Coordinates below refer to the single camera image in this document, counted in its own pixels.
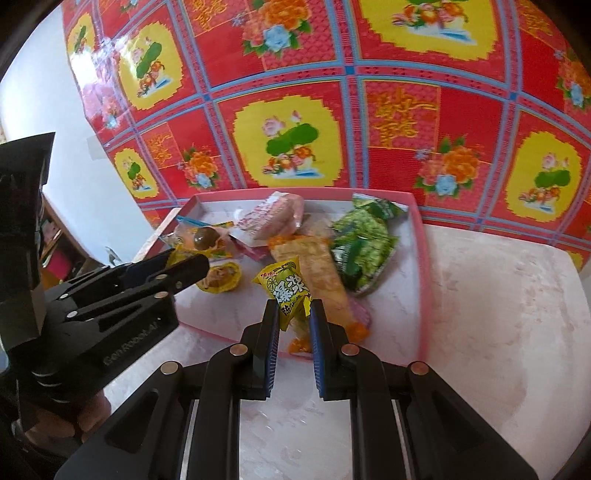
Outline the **left hand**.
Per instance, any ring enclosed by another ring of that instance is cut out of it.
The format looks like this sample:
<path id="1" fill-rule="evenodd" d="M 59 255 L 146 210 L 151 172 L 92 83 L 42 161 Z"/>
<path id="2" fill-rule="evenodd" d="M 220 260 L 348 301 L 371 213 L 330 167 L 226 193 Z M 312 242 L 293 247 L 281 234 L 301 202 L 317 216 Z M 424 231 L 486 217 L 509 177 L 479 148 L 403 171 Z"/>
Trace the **left hand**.
<path id="1" fill-rule="evenodd" d="M 103 391 L 99 391 L 86 402 L 75 421 L 69 421 L 46 410 L 39 410 L 35 416 L 37 423 L 23 429 L 27 440 L 36 445 L 53 439 L 70 439 L 81 433 L 81 440 L 85 442 L 109 417 L 111 404 Z"/>

